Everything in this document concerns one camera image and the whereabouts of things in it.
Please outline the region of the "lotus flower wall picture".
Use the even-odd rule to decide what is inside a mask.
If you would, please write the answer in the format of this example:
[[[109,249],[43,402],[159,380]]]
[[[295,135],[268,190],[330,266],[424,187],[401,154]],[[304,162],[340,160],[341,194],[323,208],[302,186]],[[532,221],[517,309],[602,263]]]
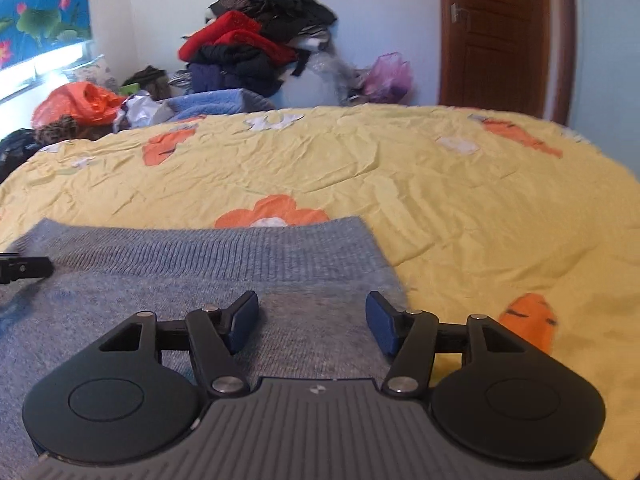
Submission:
[[[1,0],[1,66],[92,38],[89,0]]]

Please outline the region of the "dark clothes at bed edge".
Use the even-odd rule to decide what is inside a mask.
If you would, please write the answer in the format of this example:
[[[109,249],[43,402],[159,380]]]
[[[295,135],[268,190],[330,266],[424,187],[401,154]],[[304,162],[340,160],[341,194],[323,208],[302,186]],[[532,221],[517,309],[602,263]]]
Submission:
[[[0,142],[0,183],[41,149],[32,129],[18,129],[3,138]]]

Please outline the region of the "dark navy garment on pile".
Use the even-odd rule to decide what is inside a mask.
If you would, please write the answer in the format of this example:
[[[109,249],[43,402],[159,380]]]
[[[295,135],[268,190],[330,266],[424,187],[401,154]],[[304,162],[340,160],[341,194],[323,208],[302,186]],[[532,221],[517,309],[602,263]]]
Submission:
[[[270,98],[283,84],[268,55],[244,44],[200,47],[186,67],[195,93],[245,89]]]

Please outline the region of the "leopard print cloth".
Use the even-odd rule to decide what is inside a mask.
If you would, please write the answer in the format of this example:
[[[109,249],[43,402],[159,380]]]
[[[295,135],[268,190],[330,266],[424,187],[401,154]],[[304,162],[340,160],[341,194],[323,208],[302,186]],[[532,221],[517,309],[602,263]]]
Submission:
[[[70,115],[63,115],[54,122],[37,128],[34,131],[34,138],[39,145],[47,146],[76,139],[78,132],[76,119]]]

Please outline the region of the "yellow floral bed quilt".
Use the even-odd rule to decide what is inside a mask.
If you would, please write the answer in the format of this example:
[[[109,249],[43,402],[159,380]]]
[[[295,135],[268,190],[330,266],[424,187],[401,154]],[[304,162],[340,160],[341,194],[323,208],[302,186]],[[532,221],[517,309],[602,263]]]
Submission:
[[[536,292],[557,359],[608,419],[594,458],[639,471],[639,183],[552,122],[468,108],[209,116],[67,141],[1,187],[1,244],[42,219],[203,229],[357,217],[410,304],[460,321]]]

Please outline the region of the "brown wooden door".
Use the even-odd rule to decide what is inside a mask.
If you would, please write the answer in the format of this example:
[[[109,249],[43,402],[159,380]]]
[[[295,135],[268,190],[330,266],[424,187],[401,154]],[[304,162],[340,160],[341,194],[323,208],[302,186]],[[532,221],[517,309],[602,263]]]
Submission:
[[[469,11],[452,24],[450,6]],[[439,103],[544,114],[549,0],[442,0]]]

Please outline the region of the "pink plastic bag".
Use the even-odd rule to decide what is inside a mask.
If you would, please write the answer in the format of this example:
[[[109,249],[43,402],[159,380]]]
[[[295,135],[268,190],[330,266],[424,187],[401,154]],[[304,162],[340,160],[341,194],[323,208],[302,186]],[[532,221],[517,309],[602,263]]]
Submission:
[[[398,104],[412,89],[410,63],[398,53],[380,56],[364,78],[363,95],[369,102]]]

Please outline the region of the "clear plastic bag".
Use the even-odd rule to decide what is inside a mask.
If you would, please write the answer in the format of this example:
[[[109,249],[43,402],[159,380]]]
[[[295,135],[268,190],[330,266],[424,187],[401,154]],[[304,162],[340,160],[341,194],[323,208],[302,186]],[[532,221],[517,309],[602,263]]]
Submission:
[[[363,94],[363,81],[368,71],[348,64],[336,54],[313,53],[307,61],[306,70],[310,70],[320,84],[322,105],[352,106],[367,101]]]

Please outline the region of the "red garment on pile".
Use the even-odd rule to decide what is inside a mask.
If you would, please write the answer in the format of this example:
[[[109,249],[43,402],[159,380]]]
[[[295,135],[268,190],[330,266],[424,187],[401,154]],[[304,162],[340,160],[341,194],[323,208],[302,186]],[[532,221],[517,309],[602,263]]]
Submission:
[[[273,64],[283,66],[297,60],[296,52],[262,36],[262,25],[240,11],[229,11],[194,32],[179,48],[178,59],[188,62],[200,47],[249,46],[268,56]]]

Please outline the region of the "orange plastic bag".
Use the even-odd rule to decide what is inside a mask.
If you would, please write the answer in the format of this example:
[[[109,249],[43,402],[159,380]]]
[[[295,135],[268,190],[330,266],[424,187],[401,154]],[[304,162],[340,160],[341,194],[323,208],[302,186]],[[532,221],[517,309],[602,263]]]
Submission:
[[[124,96],[88,81],[63,84],[36,107],[32,128],[50,125],[63,116],[74,118],[80,126],[111,125],[124,101]]]

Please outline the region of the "light blue knit garment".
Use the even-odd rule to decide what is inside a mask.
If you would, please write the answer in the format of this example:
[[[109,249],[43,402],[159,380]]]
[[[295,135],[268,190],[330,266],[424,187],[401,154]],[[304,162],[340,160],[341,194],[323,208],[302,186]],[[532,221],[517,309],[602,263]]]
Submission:
[[[268,112],[276,107],[266,98],[245,89],[215,90],[163,100],[174,114],[173,122],[198,116]]]

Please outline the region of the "grey navy knit sweater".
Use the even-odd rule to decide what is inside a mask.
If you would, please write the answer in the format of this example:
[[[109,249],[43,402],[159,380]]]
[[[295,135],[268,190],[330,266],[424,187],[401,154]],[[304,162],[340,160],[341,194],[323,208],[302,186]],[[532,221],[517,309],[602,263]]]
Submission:
[[[191,377],[188,347],[213,335],[213,318],[246,292],[256,321],[235,358],[250,381],[384,378],[388,363],[366,321],[379,292],[408,299],[373,234],[356,217],[311,226],[133,230],[42,220],[10,252],[46,257],[48,278],[1,289],[1,474],[15,479],[36,461],[23,425],[32,388],[116,326],[152,312],[183,322],[182,347],[158,358]]]

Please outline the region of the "black clothes on pile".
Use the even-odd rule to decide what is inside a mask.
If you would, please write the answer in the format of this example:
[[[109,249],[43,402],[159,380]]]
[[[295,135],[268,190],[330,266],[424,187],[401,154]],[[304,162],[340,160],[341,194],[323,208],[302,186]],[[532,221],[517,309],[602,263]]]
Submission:
[[[217,0],[208,10],[215,18],[241,12],[260,25],[262,36],[282,44],[310,30],[329,29],[337,21],[317,0]]]

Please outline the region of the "white crumpled plastic bag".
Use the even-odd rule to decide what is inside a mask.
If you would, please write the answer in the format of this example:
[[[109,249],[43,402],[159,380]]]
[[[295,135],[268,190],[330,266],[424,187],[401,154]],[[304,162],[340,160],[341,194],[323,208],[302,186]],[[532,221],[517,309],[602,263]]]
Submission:
[[[174,115],[168,104],[154,101],[149,92],[141,90],[122,102],[113,122],[113,132],[157,126]]]

